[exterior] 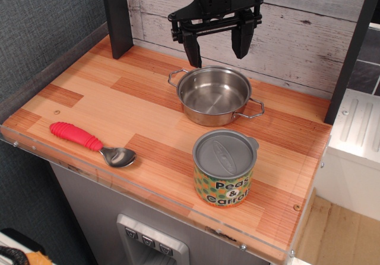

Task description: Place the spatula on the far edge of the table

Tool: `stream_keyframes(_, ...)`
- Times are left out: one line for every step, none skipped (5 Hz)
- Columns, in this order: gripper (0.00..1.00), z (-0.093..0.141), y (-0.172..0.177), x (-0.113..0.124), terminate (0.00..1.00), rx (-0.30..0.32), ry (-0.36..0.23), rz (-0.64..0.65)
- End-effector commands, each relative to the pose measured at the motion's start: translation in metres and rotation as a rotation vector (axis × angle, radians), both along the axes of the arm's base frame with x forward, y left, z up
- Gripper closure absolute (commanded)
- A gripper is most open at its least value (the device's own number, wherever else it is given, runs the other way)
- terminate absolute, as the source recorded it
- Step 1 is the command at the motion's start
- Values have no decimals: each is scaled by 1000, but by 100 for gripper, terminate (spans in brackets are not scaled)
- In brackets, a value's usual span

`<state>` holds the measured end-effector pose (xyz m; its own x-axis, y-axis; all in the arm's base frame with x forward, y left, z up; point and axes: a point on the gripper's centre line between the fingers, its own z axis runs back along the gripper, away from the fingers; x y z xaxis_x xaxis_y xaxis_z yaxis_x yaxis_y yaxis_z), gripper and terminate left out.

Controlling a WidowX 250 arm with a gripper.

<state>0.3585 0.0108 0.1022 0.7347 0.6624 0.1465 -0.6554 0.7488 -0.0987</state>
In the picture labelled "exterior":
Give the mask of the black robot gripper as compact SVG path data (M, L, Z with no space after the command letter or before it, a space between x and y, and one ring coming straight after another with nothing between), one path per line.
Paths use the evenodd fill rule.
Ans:
M183 43L191 66L202 67L198 36L230 30L232 49L238 59L247 55L254 29L261 24L264 0L193 0L168 15L172 38Z

